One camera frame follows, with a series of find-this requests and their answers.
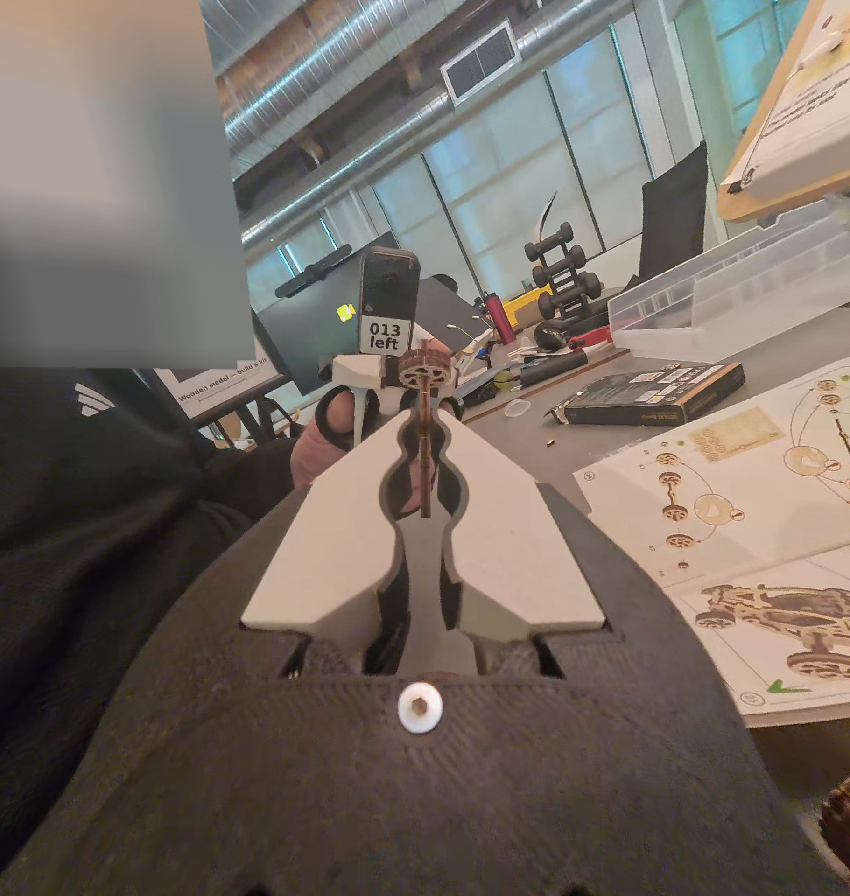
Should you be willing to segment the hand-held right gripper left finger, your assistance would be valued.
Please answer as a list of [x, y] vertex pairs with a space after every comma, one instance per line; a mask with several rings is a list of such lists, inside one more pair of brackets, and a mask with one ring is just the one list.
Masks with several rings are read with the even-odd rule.
[[240, 617], [246, 629], [331, 644], [366, 674], [398, 672], [410, 627], [398, 516], [416, 422], [402, 411], [302, 492]]

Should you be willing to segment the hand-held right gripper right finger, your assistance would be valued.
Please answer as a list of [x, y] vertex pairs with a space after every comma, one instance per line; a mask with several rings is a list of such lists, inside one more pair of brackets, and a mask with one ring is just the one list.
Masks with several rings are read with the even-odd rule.
[[437, 420], [447, 629], [469, 639], [477, 664], [508, 644], [601, 630], [606, 615], [540, 483], [452, 414], [439, 410]]

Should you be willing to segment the wooden gear wheel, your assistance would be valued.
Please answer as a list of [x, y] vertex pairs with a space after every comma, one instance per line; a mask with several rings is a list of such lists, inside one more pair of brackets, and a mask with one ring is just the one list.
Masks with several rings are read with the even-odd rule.
[[452, 356], [431, 349], [407, 352], [398, 360], [397, 377], [408, 389], [440, 387], [453, 379]]

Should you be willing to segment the person's left forearm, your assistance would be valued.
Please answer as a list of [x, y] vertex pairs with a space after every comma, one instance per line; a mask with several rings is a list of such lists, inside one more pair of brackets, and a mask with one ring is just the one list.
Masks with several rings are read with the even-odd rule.
[[291, 460], [298, 438], [277, 438], [251, 452], [215, 450], [204, 466], [199, 496], [254, 524], [294, 490]]

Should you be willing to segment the black model kit box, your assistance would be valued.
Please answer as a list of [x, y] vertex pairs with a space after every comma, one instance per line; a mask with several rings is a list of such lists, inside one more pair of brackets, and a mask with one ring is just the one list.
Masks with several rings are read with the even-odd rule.
[[698, 420], [745, 384], [743, 364], [670, 364], [607, 375], [547, 412], [559, 425], [673, 428]]

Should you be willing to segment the person's left hand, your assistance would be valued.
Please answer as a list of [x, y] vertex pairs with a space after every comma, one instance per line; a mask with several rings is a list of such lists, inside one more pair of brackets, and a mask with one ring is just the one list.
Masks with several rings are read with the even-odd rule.
[[294, 487], [310, 485], [352, 448], [355, 404], [354, 394], [347, 390], [332, 390], [320, 399], [291, 454]]

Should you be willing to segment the red bottle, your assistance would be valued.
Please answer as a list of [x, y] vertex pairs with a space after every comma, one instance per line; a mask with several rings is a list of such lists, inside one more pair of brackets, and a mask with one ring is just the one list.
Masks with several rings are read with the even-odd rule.
[[516, 341], [516, 334], [511, 324], [506, 308], [497, 293], [488, 293], [483, 299], [486, 315], [491, 321], [493, 329], [497, 332], [500, 341], [509, 346]]

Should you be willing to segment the instruction booklet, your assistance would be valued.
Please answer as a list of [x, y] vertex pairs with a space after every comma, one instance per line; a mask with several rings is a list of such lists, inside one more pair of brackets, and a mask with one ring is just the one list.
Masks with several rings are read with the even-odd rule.
[[574, 478], [749, 727], [850, 719], [850, 357]]

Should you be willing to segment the white ceiling vent grille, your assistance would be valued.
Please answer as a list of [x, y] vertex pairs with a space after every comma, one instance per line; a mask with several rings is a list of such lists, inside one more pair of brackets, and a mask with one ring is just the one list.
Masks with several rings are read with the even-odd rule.
[[521, 62], [521, 54], [508, 19], [483, 34], [440, 68], [453, 107], [508, 73]]

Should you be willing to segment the clear plastic storage box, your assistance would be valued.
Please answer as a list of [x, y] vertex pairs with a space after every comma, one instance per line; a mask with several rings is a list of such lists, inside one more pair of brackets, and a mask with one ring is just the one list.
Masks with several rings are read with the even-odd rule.
[[610, 299], [635, 357], [710, 364], [850, 301], [850, 231], [824, 201], [780, 215]]

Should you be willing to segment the white tablet stand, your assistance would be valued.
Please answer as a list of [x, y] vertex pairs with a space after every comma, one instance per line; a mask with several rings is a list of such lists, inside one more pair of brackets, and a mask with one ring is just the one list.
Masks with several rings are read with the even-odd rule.
[[810, 2], [730, 169], [717, 210], [745, 222], [850, 189], [850, 2]]

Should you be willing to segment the black wall monitor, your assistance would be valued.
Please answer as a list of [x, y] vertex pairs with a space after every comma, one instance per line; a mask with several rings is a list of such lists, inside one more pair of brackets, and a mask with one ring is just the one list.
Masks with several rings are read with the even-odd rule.
[[363, 297], [363, 259], [379, 248], [397, 251], [391, 230], [361, 249], [338, 251], [309, 265], [299, 275], [299, 286], [287, 282], [274, 291], [275, 301], [256, 316], [276, 355], [275, 363], [298, 391], [308, 395], [330, 381], [330, 362], [335, 356], [356, 354], [359, 334], [370, 349], [369, 317], [397, 317], [396, 308], [378, 308]]

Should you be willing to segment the silver ventilation duct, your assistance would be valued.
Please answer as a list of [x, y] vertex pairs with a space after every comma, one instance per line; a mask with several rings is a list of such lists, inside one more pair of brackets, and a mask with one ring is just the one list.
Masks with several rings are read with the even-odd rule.
[[573, 46], [595, 21], [612, 21], [624, 6], [202, 2], [231, 179], [237, 181], [284, 144], [302, 139], [316, 119], [379, 73], [398, 71], [407, 89], [416, 93], [428, 86], [429, 72], [436, 70], [437, 84], [445, 88], [441, 66], [504, 19], [521, 54], [514, 71], [549, 48]]
[[267, 200], [241, 225], [245, 256], [255, 257], [271, 241], [303, 225], [352, 188], [418, 151], [451, 118], [454, 109], [450, 92], [435, 87], [353, 141], [316, 173]]

